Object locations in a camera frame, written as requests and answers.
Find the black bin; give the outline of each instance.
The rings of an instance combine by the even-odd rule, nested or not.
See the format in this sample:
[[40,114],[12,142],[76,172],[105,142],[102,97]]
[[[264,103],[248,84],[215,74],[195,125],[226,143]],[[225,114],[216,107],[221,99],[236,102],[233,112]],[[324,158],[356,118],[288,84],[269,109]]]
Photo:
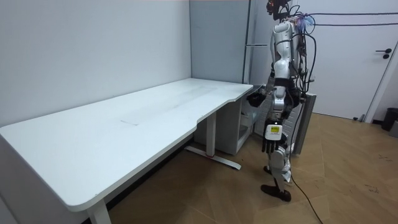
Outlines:
[[384,121],[381,124],[381,128],[386,131],[390,131],[394,122],[398,119],[398,108],[388,108]]

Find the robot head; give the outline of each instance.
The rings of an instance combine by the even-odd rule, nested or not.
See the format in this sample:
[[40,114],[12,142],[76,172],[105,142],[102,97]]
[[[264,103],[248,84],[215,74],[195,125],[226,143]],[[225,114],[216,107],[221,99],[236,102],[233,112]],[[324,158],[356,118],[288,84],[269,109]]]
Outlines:
[[268,0],[267,12],[269,15],[274,15],[274,20],[285,19],[289,16],[288,12],[280,12],[280,10],[286,7],[287,3],[291,0]]

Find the desk leg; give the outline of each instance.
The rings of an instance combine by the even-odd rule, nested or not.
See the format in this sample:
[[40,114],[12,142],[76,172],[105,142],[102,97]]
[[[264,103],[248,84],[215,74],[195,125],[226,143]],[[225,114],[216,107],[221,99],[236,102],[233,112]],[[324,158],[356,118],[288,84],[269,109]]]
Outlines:
[[199,154],[201,156],[205,156],[209,159],[213,159],[214,161],[220,162],[227,166],[230,166],[234,169],[240,170],[241,165],[229,161],[227,159],[215,156],[215,148],[216,148],[216,112],[212,113],[207,117],[207,130],[206,130],[206,152],[203,152],[200,149],[194,148],[192,146],[185,147],[186,150]]
[[95,205],[87,210],[92,224],[111,224],[108,210],[104,200],[100,200]]

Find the black cable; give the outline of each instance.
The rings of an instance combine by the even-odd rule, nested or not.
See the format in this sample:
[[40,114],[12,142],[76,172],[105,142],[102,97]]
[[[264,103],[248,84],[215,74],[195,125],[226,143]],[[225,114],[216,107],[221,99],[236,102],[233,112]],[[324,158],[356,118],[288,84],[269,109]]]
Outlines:
[[[294,7],[297,7],[297,9],[296,9],[296,12],[292,15],[291,12],[292,12],[292,9],[293,9]],[[297,13],[298,13],[298,11],[299,11],[299,9],[300,9],[300,5],[294,5],[294,6],[292,6],[292,7],[289,9],[289,15],[290,15],[290,16],[296,16]]]
[[398,12],[370,12],[370,13],[309,13],[311,16],[382,16],[398,15]]
[[310,37],[310,38],[313,40],[313,44],[314,44],[313,63],[312,63],[312,66],[311,66],[311,70],[310,70],[310,74],[309,74],[309,77],[308,77],[308,81],[306,81],[306,83],[307,83],[307,91],[306,91],[305,93],[307,93],[307,92],[308,92],[308,89],[310,88],[310,82],[311,82],[312,72],[313,72],[313,68],[314,68],[314,66],[315,66],[315,61],[316,61],[316,59],[317,59],[317,40],[315,40],[315,38],[314,38],[313,36],[311,36],[311,34],[306,34],[306,33],[295,34],[295,35],[292,36],[292,39],[293,39],[294,37],[298,36],[298,35],[306,35],[307,37]]
[[317,26],[317,22],[315,21],[315,18],[314,18],[313,16],[308,15],[308,17],[311,17],[311,19],[312,19],[312,21],[313,21],[313,28],[312,28],[311,32],[308,32],[308,31],[307,31],[307,27],[305,27],[305,28],[304,28],[304,32],[311,35],[311,34],[313,33],[313,31],[315,30],[316,26]]
[[381,23],[381,24],[317,24],[316,26],[334,26],[334,27],[361,27],[361,26],[393,26],[398,22]]
[[[300,116],[301,116],[301,114],[302,114],[302,112],[303,112],[303,109],[304,109],[304,105],[302,105],[301,108],[300,108],[300,112],[298,113],[297,120],[296,120],[296,122],[295,122],[295,124],[294,124],[294,129],[293,129],[293,132],[292,132],[292,138],[290,139],[290,154],[289,154],[289,163],[290,163],[290,166],[292,165],[292,163],[291,163],[291,161],[290,161],[290,158],[291,158],[291,155],[292,155],[292,152],[293,152],[293,149],[292,149],[293,136],[294,136],[294,132],[295,132],[296,127],[297,127],[297,122],[299,121],[299,118],[300,118]],[[296,183],[296,181],[293,179],[293,172],[292,172],[292,169],[290,169],[290,177],[292,178],[293,183],[294,183],[294,184],[298,187],[298,189],[300,189],[300,191],[304,194],[305,198],[307,199],[308,203],[310,204],[310,206],[311,206],[311,208],[312,208],[312,211],[313,211],[314,214],[317,216],[318,221],[319,221],[321,224],[323,224],[321,218],[318,216],[318,213],[315,211],[315,209],[314,209],[314,207],[313,207],[313,205],[312,205],[312,203],[311,203],[311,200],[308,198],[307,194],[301,189],[301,187],[300,187],[300,186]]]

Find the gray partition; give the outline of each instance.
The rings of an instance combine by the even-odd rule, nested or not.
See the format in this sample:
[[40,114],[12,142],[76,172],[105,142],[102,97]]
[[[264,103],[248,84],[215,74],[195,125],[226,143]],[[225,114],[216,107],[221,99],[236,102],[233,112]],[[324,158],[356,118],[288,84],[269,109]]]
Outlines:
[[249,3],[190,2],[193,78],[243,82]]

